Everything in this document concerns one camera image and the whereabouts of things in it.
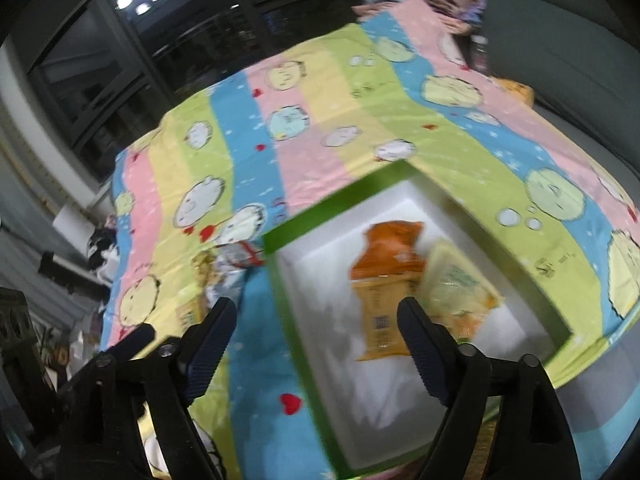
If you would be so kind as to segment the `white blue snack packet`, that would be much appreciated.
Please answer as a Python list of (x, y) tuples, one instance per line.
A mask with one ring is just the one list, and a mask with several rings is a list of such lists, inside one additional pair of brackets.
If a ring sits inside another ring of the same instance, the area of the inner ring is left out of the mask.
[(213, 283), (205, 287), (206, 304), (211, 309), (221, 298), (228, 298), (235, 307), (241, 305), (245, 285), (246, 270), (231, 269), (220, 274)]

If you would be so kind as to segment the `small dark bottle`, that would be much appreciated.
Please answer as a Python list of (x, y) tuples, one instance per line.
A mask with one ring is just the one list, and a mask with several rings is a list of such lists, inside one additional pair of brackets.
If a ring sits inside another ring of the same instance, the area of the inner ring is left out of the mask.
[(470, 43), (471, 65), (476, 72), (490, 73), (487, 53), (488, 40), (482, 35), (472, 35)]

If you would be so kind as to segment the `black white clothes pile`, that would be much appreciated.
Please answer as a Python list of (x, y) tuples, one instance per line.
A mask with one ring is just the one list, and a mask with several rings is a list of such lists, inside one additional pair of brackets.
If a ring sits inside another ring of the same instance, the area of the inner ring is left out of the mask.
[(119, 266), (116, 231), (106, 226), (97, 228), (87, 243), (89, 269), (106, 286), (112, 286)]

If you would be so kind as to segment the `grey sofa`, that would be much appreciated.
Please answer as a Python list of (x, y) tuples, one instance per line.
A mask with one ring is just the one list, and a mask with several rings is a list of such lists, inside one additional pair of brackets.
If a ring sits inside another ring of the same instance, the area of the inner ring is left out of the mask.
[(606, 0), (487, 0), (492, 71), (639, 169), (639, 50)]

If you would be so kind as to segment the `colourful cartoon striped bedsheet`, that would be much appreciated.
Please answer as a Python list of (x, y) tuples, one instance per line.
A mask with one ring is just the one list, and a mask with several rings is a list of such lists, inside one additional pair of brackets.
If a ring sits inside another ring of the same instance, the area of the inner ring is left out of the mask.
[(433, 11), (395, 4), (195, 93), (116, 159), (119, 266), (102, 346), (204, 292), (191, 260), (247, 240), (238, 325), (191, 414), (228, 479), (341, 479), (312, 420), (271, 287), (268, 232), (393, 162), (458, 200), (570, 326), (544, 366), (575, 385), (639, 331), (639, 213), (590, 155), (467, 68)]

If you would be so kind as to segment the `gold foil snack wrapper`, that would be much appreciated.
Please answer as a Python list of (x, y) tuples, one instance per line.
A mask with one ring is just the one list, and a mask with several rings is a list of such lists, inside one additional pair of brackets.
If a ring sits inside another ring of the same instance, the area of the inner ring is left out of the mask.
[(192, 258), (191, 266), (194, 278), (201, 287), (218, 283), (219, 272), (216, 269), (216, 257), (217, 254), (213, 249), (205, 249)]

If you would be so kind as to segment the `yellow-orange biscuit packet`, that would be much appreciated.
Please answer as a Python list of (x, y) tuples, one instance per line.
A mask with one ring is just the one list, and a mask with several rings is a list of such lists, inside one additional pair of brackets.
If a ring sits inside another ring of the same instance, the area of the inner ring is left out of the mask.
[(384, 275), (352, 282), (360, 301), (364, 345), (359, 361), (408, 356), (409, 350), (397, 325), (401, 300), (414, 295), (420, 274)]

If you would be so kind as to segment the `orange snack bag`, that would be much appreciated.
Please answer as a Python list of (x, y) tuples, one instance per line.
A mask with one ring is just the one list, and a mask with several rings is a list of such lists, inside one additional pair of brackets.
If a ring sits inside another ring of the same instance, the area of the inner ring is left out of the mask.
[(414, 245), (424, 223), (393, 220), (375, 223), (364, 233), (366, 248), (350, 268), (353, 281), (379, 276), (422, 273), (425, 259)]

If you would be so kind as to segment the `soda cracker sleeve packet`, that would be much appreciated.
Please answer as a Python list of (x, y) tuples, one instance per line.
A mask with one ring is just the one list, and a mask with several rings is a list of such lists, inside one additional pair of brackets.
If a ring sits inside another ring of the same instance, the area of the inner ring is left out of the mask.
[(192, 294), (188, 299), (179, 302), (176, 317), (180, 332), (186, 332), (191, 326), (203, 322), (208, 313), (207, 299), (204, 292)]

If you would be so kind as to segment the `green white cardboard box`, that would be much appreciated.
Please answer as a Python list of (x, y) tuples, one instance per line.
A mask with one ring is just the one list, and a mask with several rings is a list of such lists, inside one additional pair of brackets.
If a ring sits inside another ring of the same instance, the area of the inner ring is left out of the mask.
[(371, 226), (419, 221), (416, 251), (439, 240), (459, 248), (500, 292), (473, 337), (491, 358), (531, 353), (549, 361), (570, 326), (549, 297), (461, 203), (408, 162), (393, 162), (268, 232), (264, 239), (274, 303), (312, 420), (335, 474), (377, 474), (425, 454), (445, 415), (408, 356), (363, 359), (364, 332), (413, 326), (398, 299), (365, 316), (350, 269)]

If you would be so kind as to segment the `pale yellow corn snack bag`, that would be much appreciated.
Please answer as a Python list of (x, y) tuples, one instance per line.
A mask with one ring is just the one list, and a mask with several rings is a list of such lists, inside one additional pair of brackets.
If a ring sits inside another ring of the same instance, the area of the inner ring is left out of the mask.
[(438, 240), (428, 253), (416, 300), (455, 340), (469, 341), (503, 298), (455, 244)]

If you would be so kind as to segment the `red white snack wrapper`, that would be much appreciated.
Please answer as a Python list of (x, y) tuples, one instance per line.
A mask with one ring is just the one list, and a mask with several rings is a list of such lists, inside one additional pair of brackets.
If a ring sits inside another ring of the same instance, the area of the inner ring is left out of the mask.
[(253, 266), (263, 266), (265, 263), (262, 248), (247, 240), (218, 245), (216, 247), (218, 258), (226, 266), (234, 266), (239, 269), (249, 269)]

